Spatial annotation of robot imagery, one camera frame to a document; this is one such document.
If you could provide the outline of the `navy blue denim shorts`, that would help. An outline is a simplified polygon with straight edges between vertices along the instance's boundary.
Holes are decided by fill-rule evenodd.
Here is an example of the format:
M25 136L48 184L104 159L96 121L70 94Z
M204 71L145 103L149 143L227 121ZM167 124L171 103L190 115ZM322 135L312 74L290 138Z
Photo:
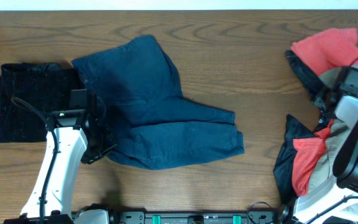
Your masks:
M244 153L235 114L187 100L176 66L154 36L76 58L72 65L102 101L103 124L117 139L110 160L161 170Z

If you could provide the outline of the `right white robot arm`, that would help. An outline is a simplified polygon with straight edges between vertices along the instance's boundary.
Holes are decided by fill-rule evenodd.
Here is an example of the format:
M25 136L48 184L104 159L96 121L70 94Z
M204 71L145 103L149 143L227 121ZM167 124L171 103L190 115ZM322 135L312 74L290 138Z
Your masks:
M327 135L313 139L323 149L307 192L291 208L293 223L323 223L338 217L358 223L358 65L320 76L313 103L333 120Z

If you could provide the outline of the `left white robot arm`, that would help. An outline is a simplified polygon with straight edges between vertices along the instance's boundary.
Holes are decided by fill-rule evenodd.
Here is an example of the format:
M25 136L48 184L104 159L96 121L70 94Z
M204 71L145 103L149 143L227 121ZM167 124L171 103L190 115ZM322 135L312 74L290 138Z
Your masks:
M91 205L72 212L72 198L80 164L92 164L110 150L98 125L97 97L87 90L73 90L68 110L42 114L26 101L12 97L15 105L35 113L47 130L44 159L33 191L17 218L9 223L103 223L111 221L108 208Z

